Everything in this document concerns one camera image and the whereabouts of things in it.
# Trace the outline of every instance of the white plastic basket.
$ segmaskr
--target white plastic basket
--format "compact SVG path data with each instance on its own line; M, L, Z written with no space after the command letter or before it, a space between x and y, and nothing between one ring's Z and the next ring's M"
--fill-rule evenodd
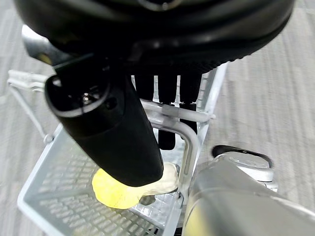
M199 112L213 113L225 70L226 64L203 76L197 101ZM8 82L14 86L15 80L11 76ZM127 210L106 207L97 201L92 189L92 177L98 166L60 125L20 192L19 209L54 236L173 235L183 201L188 199L188 187L209 121L198 123L196 136L178 119L157 111L146 112L154 128L179 134L172 151L161 151L164 161L181 167L177 192L156 195L155 202L148 206L138 204Z

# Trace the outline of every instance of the black rubber pad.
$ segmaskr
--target black rubber pad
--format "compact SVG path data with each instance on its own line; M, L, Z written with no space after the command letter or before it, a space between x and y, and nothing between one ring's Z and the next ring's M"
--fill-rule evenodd
M159 130L158 146L162 150L173 150L175 147L175 133Z
M198 98L202 74L190 73L181 75L180 94L181 102L190 104Z
M150 100L154 94L154 76L153 75L135 75L137 94L140 98Z

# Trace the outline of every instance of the wire basket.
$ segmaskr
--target wire basket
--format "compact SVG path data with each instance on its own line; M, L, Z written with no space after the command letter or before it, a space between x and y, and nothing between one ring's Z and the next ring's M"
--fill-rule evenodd
M212 91L210 88L220 90L225 68L226 65L203 76L197 101L199 112L212 113L218 91ZM164 115L158 120L163 118L170 120L170 117ZM54 236L173 235L183 201L188 198L191 176L208 126L209 122L199 123L198 137L195 133L192 134L196 136L198 145L196 142L186 145L190 138L187 136L183 138L185 136L180 130L165 128L163 124L153 125L155 128L181 135L181 137L176 135L176 146L173 150L162 150L161 154L165 162L177 164L183 172L183 167L190 162L189 174L184 176L180 173L179 180L182 183L179 183L179 191L156 195L155 201L147 206L139 203L130 209L121 210L109 208L96 199L92 189L92 178L98 166L59 125L54 140L46 146L23 186L18 198L18 207L43 231ZM187 151L188 146L194 150ZM188 153L194 155L194 159L188 159L191 158L187 156Z

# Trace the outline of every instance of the yellow object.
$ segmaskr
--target yellow object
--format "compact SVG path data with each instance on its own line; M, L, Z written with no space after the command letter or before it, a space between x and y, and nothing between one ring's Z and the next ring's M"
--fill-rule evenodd
M130 187L120 183L103 169L99 169L92 179L96 199L108 207L128 209L137 205L142 196L172 192L178 186L178 175L173 163L164 163L160 180L141 187Z

